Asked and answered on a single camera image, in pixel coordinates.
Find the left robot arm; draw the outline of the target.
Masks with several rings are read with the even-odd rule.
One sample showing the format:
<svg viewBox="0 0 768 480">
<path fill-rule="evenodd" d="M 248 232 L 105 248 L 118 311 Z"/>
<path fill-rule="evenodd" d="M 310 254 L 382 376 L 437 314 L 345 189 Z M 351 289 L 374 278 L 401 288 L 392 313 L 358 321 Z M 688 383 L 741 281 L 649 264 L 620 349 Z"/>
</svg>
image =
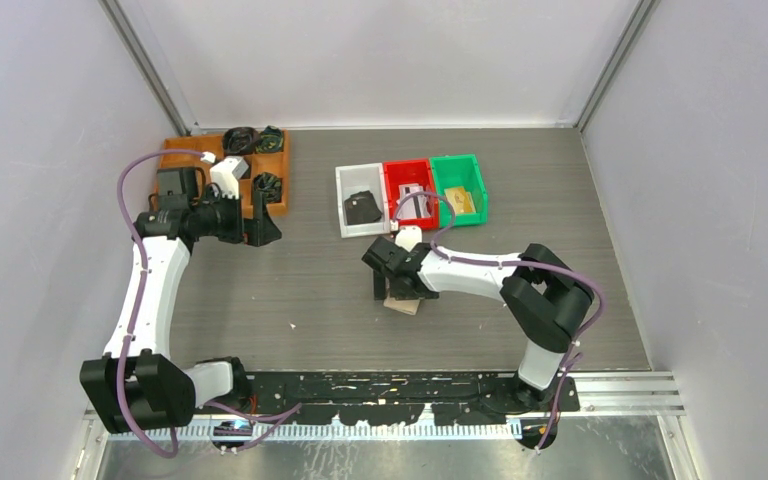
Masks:
<svg viewBox="0 0 768 480">
<path fill-rule="evenodd" d="M 254 187 L 253 215 L 243 214 L 234 178 L 198 167 L 157 172 L 150 210 L 132 227 L 134 266 L 120 319 L 99 359 L 85 361 L 79 381 L 112 434 L 184 427 L 210 401 L 229 413 L 250 403 L 253 388 L 241 360 L 227 356 L 189 369 L 170 358 L 178 288 L 202 238 L 260 247 L 281 239 L 266 192 Z"/>
</svg>

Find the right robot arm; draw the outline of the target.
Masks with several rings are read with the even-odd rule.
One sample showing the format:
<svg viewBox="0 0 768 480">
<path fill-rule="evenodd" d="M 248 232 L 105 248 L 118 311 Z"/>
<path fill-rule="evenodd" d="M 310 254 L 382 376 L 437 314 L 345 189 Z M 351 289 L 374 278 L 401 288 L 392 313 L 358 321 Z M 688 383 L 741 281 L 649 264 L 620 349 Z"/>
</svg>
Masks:
<svg viewBox="0 0 768 480">
<path fill-rule="evenodd" d="M 407 248 L 378 238 L 362 261 L 374 273 L 378 295 L 430 300 L 455 292 L 502 302 L 526 337 L 512 389 L 515 401 L 531 411 L 552 400 L 562 364 L 592 304 L 601 298 L 591 281 L 542 244 L 532 243 L 522 253 L 489 255 L 432 242 Z"/>
</svg>

